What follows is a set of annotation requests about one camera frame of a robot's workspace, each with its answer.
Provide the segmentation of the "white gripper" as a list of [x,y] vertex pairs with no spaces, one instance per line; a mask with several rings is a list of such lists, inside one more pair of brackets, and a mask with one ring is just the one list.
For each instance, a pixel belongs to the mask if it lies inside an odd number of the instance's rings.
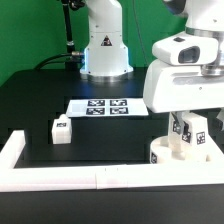
[[[171,66],[155,60],[147,70],[143,100],[154,113],[172,112],[173,131],[182,134],[183,113],[176,111],[224,108],[224,75],[204,76],[199,66]],[[212,127],[224,131],[224,109]]]

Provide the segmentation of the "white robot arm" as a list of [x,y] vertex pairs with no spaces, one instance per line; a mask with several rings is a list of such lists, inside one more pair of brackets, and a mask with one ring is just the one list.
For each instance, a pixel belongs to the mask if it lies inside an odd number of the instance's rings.
[[[216,109],[224,130],[224,0],[150,1],[160,5],[142,20],[154,57],[145,77],[145,105],[171,113],[178,123],[190,111]],[[101,81],[129,73],[119,2],[87,0],[87,7],[90,40],[82,76]]]

